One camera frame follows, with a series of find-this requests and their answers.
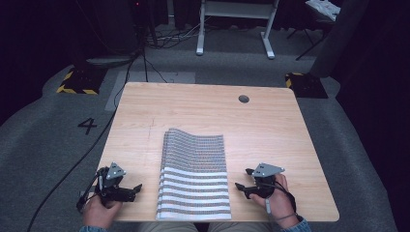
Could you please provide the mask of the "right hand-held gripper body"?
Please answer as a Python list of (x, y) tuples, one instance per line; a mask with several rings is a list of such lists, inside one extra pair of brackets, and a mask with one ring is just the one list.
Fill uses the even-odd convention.
[(259, 163), (254, 169), (253, 175), (255, 186), (249, 188), (246, 197), (256, 194), (262, 198), (267, 198), (275, 191), (276, 174), (284, 171), (283, 167), (268, 163)]

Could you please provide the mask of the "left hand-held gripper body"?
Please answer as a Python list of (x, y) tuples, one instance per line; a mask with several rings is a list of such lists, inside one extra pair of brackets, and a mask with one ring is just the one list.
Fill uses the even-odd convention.
[(96, 194), (101, 197), (103, 203), (108, 201), (133, 202), (135, 190), (120, 187), (125, 175), (126, 171), (115, 161), (97, 171)]

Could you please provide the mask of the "grey white striped towel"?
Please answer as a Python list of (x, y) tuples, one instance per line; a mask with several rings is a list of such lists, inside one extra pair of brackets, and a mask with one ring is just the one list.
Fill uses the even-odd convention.
[(156, 219), (232, 219), (221, 135), (165, 132)]

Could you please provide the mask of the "person's left hand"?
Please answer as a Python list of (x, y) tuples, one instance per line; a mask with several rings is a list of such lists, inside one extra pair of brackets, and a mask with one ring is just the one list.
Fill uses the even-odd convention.
[(83, 225), (108, 229), (123, 206), (122, 202), (110, 201), (105, 205), (97, 195), (92, 197), (83, 211)]

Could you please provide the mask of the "person's right hand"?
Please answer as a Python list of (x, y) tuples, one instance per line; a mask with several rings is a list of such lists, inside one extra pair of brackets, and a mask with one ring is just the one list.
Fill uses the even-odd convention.
[(251, 194), (249, 197), (253, 202), (263, 208), (266, 208), (266, 206), (269, 205), (272, 214), (271, 218), (281, 229), (288, 229), (297, 225), (300, 221), (298, 220), (291, 201), (286, 194), (288, 192), (288, 187), (285, 176), (277, 174), (276, 181), (278, 182), (279, 187), (284, 188), (284, 191), (276, 189), (268, 198), (269, 203), (266, 203), (266, 199), (257, 194)]

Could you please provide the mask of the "person's left denim sleeve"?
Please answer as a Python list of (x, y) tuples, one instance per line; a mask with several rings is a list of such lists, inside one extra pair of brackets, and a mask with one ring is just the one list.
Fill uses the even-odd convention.
[(99, 226), (83, 225), (78, 232), (108, 232), (108, 230)]

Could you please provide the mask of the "person's denim sleeve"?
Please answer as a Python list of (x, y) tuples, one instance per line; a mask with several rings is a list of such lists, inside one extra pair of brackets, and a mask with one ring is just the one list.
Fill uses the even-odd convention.
[(312, 232), (308, 222), (301, 216), (296, 216), (297, 224), (287, 228), (282, 228), (280, 232)]
[(83, 225), (78, 232), (108, 232), (108, 230), (99, 226)]

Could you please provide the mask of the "person's right denim sleeve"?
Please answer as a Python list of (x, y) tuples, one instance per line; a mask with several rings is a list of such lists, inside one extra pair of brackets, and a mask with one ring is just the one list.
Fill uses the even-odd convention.
[(308, 222), (301, 216), (296, 216), (297, 224), (287, 228), (282, 228), (280, 232), (312, 232)]

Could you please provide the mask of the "person's legs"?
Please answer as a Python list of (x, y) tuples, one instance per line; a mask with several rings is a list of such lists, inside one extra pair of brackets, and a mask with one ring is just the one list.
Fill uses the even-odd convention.
[[(274, 232), (275, 226), (268, 222), (211, 222), (205, 232)], [(193, 222), (141, 222), (136, 232), (199, 232)]]

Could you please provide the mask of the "black folding stand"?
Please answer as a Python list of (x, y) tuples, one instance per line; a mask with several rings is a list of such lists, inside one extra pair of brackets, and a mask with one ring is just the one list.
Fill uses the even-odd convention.
[(304, 28), (302, 32), (304, 35), (307, 37), (308, 41), (310, 42), (310, 47), (307, 48), (302, 54), (300, 54), (297, 58), (296, 61), (299, 61), (301, 58), (303, 58), (305, 55), (307, 55), (311, 50), (316, 48), (320, 43), (322, 43), (327, 36), (329, 35), (330, 31), (333, 29), (334, 22), (331, 20), (325, 20), (325, 19), (315, 19), (311, 25), (313, 27), (313, 30), (319, 30), (321, 32), (321, 37), (314, 41), (310, 34), (308, 33), (308, 29)]

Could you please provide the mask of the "grey curtain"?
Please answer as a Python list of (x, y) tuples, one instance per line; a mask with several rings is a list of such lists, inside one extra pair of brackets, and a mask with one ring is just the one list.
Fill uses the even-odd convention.
[(309, 74), (319, 78), (331, 75), (364, 16), (368, 3), (369, 0), (343, 1), (335, 25), (324, 41)]

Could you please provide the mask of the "white crumpled cloth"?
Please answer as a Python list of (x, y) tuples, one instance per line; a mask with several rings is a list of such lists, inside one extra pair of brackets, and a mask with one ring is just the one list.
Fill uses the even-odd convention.
[(327, 16), (332, 21), (337, 19), (340, 12), (340, 7), (334, 5), (329, 0), (307, 0), (306, 4), (319, 13)]

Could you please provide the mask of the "black yellow striped base plate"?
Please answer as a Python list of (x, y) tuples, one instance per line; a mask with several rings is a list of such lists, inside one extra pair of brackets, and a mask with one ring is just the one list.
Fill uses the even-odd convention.
[(98, 95), (106, 73), (107, 69), (79, 70), (71, 68), (56, 92)]
[(328, 98), (320, 79), (309, 73), (287, 73), (285, 75), (285, 85), (294, 92), (296, 98)]

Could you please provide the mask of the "white desk frame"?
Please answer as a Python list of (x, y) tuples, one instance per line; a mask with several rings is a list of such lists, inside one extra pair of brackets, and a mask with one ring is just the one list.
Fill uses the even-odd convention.
[(274, 59), (276, 55), (274, 53), (274, 50), (272, 49), (269, 36), (277, 13), (278, 2), (279, 0), (273, 0), (273, 2), (269, 4), (259, 4), (201, 0), (199, 14), (199, 35), (195, 53), (198, 56), (204, 54), (206, 16), (253, 18), (267, 20), (265, 30), (260, 33), (260, 37), (262, 43), (264, 44), (267, 57), (269, 59)]

